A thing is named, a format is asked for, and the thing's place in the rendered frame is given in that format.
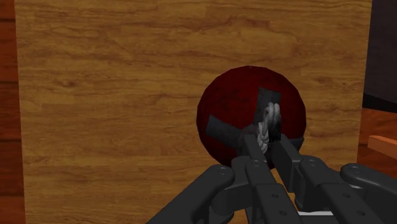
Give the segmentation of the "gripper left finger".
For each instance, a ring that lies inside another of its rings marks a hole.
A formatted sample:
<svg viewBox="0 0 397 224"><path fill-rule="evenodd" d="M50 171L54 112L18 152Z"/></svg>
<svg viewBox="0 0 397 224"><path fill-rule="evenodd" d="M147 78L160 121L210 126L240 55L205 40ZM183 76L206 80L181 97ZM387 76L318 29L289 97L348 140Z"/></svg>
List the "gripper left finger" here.
<svg viewBox="0 0 397 224"><path fill-rule="evenodd" d="M249 224L303 224L253 135L242 152L232 167L206 169L147 224L228 224L241 209Z"/></svg>

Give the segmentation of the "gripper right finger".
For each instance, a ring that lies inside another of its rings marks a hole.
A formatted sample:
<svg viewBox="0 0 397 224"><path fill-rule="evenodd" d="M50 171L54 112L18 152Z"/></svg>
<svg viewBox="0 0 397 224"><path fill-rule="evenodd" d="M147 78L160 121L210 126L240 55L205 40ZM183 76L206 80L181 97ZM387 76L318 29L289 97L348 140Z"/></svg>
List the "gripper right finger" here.
<svg viewBox="0 0 397 224"><path fill-rule="evenodd" d="M357 163L335 171L301 155L285 135L268 155L299 210L329 209L338 224L397 224L396 178Z"/></svg>

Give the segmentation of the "dark red ball with rope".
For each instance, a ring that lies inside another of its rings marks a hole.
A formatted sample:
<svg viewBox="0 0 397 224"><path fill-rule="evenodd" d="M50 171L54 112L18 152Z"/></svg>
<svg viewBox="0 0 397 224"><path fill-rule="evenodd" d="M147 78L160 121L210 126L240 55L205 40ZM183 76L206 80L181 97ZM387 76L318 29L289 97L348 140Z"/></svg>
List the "dark red ball with rope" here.
<svg viewBox="0 0 397 224"><path fill-rule="evenodd" d="M199 138L210 156L229 166L241 151L243 135L256 133L270 102L280 105L281 133L299 150L307 122L298 90L266 67L243 66L215 78L197 106Z"/></svg>

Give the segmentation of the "light wooden table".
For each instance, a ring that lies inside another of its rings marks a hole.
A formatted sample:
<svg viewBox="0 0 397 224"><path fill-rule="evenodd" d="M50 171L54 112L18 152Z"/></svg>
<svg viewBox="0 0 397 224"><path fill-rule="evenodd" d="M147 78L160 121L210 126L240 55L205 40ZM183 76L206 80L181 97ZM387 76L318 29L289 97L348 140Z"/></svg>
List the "light wooden table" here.
<svg viewBox="0 0 397 224"><path fill-rule="evenodd" d="M299 90L304 154L357 158L372 0L15 0L27 224L145 224L214 164L197 104L263 66Z"/></svg>

